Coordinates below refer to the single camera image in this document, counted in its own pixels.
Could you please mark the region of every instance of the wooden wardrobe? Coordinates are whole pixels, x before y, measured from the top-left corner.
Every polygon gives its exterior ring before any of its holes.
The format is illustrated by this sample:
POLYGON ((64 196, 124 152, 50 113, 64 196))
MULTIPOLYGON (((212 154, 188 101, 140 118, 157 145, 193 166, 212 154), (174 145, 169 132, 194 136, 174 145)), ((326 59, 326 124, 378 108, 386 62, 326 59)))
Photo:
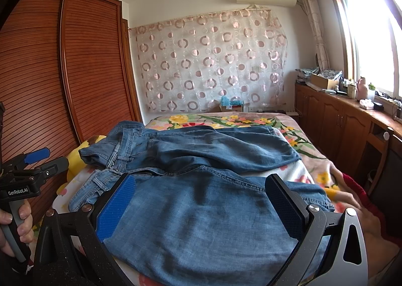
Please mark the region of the wooden wardrobe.
MULTIPOLYGON (((122 120, 141 121, 118 0, 20 0, 0 30, 3 161, 43 147, 67 155, 122 120)), ((34 221, 65 175, 31 199, 34 221)))

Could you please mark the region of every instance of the pink bottle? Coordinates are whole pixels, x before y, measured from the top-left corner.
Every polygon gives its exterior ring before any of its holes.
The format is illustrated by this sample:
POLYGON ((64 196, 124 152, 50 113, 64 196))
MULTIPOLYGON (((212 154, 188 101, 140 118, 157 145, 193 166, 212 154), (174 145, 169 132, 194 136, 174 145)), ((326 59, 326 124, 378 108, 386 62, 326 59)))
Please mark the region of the pink bottle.
POLYGON ((366 79, 362 77, 357 81, 357 100, 367 99, 369 94, 369 87, 366 85, 366 79))

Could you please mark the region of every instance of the jeans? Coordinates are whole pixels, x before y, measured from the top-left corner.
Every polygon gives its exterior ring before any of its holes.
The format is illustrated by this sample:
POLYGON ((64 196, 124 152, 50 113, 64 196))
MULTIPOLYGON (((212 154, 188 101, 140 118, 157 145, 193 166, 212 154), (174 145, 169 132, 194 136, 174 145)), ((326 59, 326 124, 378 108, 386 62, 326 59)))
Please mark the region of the jeans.
MULTIPOLYGON (((164 285, 265 286, 297 243, 265 194, 265 178, 239 175, 299 160, 271 127, 155 131, 121 122, 80 154, 106 168, 91 175, 69 210, 94 203, 122 173, 133 175, 135 195, 104 243, 164 285)), ((287 185, 308 204, 333 211, 319 186, 287 185)), ((322 243, 310 272, 324 253, 322 243)))

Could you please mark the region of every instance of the patterned curtain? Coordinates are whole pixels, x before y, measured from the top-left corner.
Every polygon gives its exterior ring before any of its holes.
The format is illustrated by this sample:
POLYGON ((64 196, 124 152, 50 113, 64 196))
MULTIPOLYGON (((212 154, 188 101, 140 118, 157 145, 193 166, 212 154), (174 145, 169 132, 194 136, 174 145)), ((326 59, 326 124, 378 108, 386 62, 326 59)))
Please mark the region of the patterned curtain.
POLYGON ((151 111, 206 112, 222 96, 278 108, 287 39, 272 10, 209 13, 134 30, 151 111))
POLYGON ((317 0, 303 0, 304 8, 307 10, 308 20, 310 21, 311 29, 313 30, 314 39, 316 41, 316 50, 320 69, 329 69, 329 60, 324 42, 324 29, 320 8, 317 0))

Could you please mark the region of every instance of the human hand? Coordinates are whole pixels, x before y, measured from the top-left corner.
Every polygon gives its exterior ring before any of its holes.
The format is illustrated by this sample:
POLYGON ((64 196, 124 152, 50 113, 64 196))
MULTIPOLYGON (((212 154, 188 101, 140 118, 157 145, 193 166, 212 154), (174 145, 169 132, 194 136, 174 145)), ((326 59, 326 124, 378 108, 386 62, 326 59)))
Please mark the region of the human hand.
MULTIPOLYGON (((30 243, 33 241, 33 230, 32 230, 32 215, 31 215, 31 205, 28 200, 24 201, 24 204, 19 208, 18 213, 20 218, 24 220, 24 222, 18 226, 17 232, 20 235, 20 241, 23 243, 30 243)), ((13 216, 8 212, 5 212, 0 209, 0 224, 8 225, 13 221, 13 216)), ((15 257, 9 242, 6 241, 6 238, 3 234, 3 231, 0 229, 0 251, 5 254, 15 257)))

